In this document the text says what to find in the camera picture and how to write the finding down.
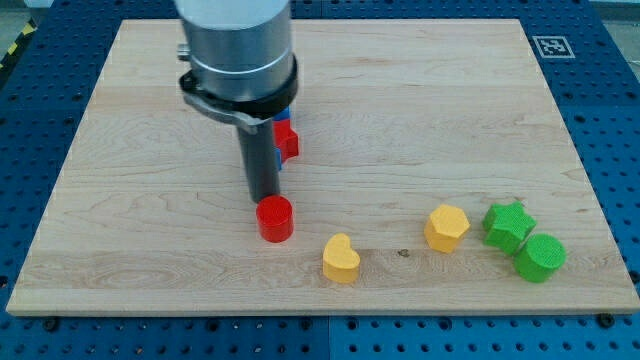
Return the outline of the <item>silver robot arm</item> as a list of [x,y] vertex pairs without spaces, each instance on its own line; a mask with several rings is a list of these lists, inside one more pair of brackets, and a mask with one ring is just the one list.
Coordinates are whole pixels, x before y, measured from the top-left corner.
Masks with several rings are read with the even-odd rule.
[[297,92],[288,0],[176,0],[190,63],[184,101],[201,114],[254,135]]

